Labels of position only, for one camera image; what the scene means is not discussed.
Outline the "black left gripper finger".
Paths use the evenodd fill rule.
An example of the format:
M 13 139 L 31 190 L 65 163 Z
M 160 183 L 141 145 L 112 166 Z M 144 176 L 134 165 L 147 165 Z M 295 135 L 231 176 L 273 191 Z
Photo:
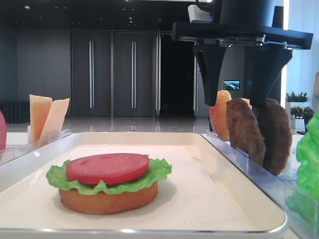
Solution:
M 210 107 L 215 106 L 226 48 L 218 45 L 197 44 L 193 46 L 193 52 L 201 72 L 205 104 Z

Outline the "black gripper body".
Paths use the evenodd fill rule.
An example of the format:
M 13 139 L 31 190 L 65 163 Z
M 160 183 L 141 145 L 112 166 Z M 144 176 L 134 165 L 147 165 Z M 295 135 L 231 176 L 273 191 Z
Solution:
M 278 44 L 300 50 L 311 48 L 312 33 L 284 30 L 273 25 L 274 0 L 197 0 L 194 5 L 211 13 L 214 21 L 176 21 L 172 27 L 174 41 L 214 39 L 228 44 Z

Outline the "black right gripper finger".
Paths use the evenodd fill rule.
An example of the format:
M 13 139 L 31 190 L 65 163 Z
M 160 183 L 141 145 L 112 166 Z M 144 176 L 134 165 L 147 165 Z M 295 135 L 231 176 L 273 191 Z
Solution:
M 292 59 L 293 51 L 283 47 L 255 47 L 252 52 L 252 86 L 250 103 L 262 108 L 283 67 Z

